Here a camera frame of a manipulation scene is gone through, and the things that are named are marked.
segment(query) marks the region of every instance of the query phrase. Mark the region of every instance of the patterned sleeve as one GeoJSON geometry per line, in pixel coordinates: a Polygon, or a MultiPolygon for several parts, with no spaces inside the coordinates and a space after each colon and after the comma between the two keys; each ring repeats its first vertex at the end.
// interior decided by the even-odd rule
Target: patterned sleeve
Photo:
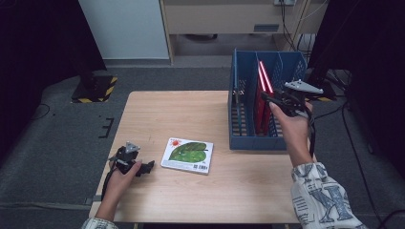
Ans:
{"type": "Polygon", "coordinates": [[[346,190],[328,177],[322,163],[299,165],[291,174],[292,204],[304,229],[367,229],[352,213],[346,190]]]}
{"type": "Polygon", "coordinates": [[[111,221],[98,218],[88,218],[81,229],[118,229],[111,221]]]}

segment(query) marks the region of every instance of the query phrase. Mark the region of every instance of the left hand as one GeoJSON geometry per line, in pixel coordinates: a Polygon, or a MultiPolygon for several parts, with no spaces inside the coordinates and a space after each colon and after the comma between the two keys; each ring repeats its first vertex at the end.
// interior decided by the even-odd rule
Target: left hand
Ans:
{"type": "Polygon", "coordinates": [[[131,185],[131,182],[137,171],[140,169],[141,164],[141,160],[137,161],[125,175],[119,169],[115,169],[108,181],[104,198],[119,200],[131,185]]]}

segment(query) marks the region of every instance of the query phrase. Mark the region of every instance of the wall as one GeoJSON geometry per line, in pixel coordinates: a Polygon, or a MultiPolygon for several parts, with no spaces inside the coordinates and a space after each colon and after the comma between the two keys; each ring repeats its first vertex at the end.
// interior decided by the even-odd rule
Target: wall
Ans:
{"type": "Polygon", "coordinates": [[[159,0],[79,0],[103,59],[169,59],[159,0]]]}

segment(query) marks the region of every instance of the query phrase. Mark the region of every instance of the person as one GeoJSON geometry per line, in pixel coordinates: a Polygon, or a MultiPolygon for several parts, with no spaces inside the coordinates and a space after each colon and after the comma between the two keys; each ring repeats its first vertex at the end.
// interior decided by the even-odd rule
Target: person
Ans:
{"type": "Polygon", "coordinates": [[[119,169],[114,170],[96,215],[93,218],[88,218],[83,223],[82,229],[117,229],[113,220],[119,200],[130,186],[141,164],[141,160],[136,161],[125,175],[119,169]]]}
{"type": "MultiPolygon", "coordinates": [[[[276,104],[269,103],[274,116],[280,122],[283,138],[292,163],[291,187],[295,215],[303,229],[356,228],[367,229],[353,213],[345,189],[328,176],[325,166],[310,156],[308,148],[309,121],[302,116],[290,117],[276,104]]],[[[96,216],[87,219],[82,229],[117,229],[113,224],[119,198],[131,184],[141,162],[123,175],[115,170],[110,178],[104,200],[96,216]]]]}
{"type": "MultiPolygon", "coordinates": [[[[306,105],[312,111],[312,105],[306,105]]],[[[314,161],[310,156],[308,119],[287,116],[274,103],[270,102],[269,106],[280,122],[292,163],[292,204],[302,227],[367,229],[352,213],[345,189],[328,176],[321,162],[314,161]]]]}

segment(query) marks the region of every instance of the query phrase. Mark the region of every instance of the small book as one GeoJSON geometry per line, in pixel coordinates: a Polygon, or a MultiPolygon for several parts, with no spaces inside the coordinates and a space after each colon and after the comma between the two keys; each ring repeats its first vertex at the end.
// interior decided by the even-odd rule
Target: small book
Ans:
{"type": "Polygon", "coordinates": [[[268,95],[274,96],[273,88],[263,61],[259,61],[258,64],[258,82],[256,89],[254,122],[256,135],[267,135],[271,110],[268,106],[266,106],[265,101],[262,99],[261,92],[266,92],[268,95]]]}
{"type": "Polygon", "coordinates": [[[211,142],[170,137],[161,166],[207,175],[213,148],[211,142]]]}

